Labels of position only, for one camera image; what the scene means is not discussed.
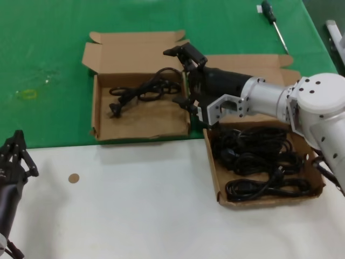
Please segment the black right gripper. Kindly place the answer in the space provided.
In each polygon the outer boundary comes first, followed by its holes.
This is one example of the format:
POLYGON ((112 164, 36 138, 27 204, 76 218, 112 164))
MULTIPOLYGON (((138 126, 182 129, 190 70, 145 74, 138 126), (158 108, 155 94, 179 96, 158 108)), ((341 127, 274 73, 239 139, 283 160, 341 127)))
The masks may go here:
POLYGON ((189 42, 163 51, 165 56, 177 57, 187 73, 189 97, 177 96, 172 101, 190 115, 198 115, 201 98, 219 98, 224 94, 240 97, 251 75, 206 67, 206 56, 189 42))

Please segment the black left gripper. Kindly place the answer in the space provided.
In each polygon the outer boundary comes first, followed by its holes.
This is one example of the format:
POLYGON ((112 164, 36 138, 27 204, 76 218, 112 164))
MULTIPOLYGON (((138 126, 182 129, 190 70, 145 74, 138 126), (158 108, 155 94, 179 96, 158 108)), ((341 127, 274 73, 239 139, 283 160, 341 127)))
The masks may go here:
POLYGON ((24 132, 16 130, 1 147, 1 189, 9 185, 25 185, 27 177, 31 176, 38 177, 38 169, 26 150, 24 132))

